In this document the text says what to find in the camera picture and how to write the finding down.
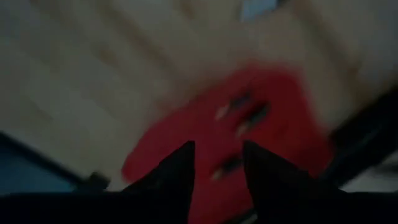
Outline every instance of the blurry red object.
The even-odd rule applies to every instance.
[[[262,106],[266,106],[263,116],[251,119]],[[220,223],[252,208],[242,166],[212,179],[223,161],[241,154],[243,139],[314,177],[333,157],[327,138],[312,119],[295,72],[248,67],[151,127],[128,155],[123,176],[130,182],[140,179],[183,143],[194,140],[196,176],[189,223]]]

